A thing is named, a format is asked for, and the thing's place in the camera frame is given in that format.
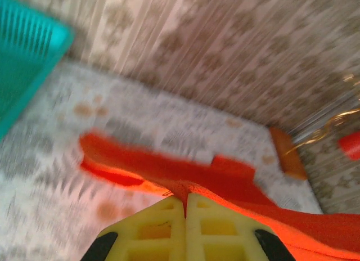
red object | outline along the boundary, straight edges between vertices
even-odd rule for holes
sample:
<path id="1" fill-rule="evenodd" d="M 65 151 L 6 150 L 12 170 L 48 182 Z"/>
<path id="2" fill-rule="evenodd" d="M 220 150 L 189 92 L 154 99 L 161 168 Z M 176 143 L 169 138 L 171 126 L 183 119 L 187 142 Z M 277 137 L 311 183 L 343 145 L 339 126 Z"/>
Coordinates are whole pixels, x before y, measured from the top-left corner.
<path id="1" fill-rule="evenodd" d="M 255 170 L 217 157 L 211 166 L 172 159 L 141 148 L 122 146 L 99 134 L 79 140 L 83 168 L 117 181 L 124 170 L 167 188 L 186 206 L 191 192 L 260 221 L 281 238 L 297 261 L 360 260 L 360 215 L 317 215 L 278 208 L 253 184 Z"/>
<path id="2" fill-rule="evenodd" d="M 353 161 L 360 159 L 360 130 L 340 139 L 339 146 Z"/>

wooden baseboard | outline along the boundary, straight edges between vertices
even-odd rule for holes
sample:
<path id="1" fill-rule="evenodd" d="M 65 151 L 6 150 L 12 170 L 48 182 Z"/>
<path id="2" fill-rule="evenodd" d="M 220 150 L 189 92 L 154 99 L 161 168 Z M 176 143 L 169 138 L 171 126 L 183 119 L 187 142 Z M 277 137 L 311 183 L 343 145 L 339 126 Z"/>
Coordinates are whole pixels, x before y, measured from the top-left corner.
<path id="1" fill-rule="evenodd" d="M 291 136 L 274 127 L 270 127 L 269 131 L 276 148 L 282 171 L 293 178 L 307 180 L 308 176 L 298 152 L 293 150 L 285 155 L 286 152 L 295 146 Z"/>

floor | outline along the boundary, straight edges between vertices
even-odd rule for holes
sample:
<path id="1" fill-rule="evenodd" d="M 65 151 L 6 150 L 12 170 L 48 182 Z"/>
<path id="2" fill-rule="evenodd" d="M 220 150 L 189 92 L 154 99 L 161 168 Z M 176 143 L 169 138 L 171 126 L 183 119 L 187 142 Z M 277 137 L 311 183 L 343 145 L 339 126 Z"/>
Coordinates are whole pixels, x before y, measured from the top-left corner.
<path id="1" fill-rule="evenodd" d="M 278 206 L 321 213 L 309 183 L 284 176 L 266 127 L 64 61 L 0 142 L 0 260 L 79 260 L 100 230 L 164 198 L 81 171 L 77 140 L 93 128 L 202 163 L 244 161 Z"/>
<path id="2" fill-rule="evenodd" d="M 324 213 L 360 214 L 360 160 L 351 161 L 338 140 L 360 130 L 358 114 L 325 139 L 300 148 L 300 157 Z"/>

yellow foam block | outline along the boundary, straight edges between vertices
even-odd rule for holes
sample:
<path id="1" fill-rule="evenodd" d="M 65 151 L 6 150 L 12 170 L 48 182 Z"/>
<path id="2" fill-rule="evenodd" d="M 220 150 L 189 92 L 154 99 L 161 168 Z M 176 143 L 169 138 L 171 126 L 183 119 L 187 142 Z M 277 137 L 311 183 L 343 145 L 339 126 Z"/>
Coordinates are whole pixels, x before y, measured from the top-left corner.
<path id="1" fill-rule="evenodd" d="M 276 240 L 276 248 L 265 240 Z M 294 260 L 267 226 L 201 195 L 168 197 L 104 229 L 82 261 Z"/>

